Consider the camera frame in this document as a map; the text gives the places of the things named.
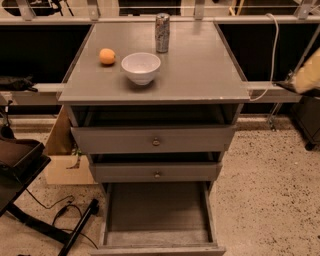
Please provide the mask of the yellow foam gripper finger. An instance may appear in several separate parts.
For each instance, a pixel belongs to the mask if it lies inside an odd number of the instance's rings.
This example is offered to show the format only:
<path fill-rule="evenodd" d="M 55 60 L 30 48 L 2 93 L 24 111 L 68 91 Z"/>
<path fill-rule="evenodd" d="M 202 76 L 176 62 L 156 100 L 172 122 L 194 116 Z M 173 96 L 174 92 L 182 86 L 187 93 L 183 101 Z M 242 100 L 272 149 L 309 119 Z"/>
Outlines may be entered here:
<path fill-rule="evenodd" d="M 298 70 L 294 77 L 297 93 L 317 89 L 320 85 L 320 48 L 318 48 Z"/>

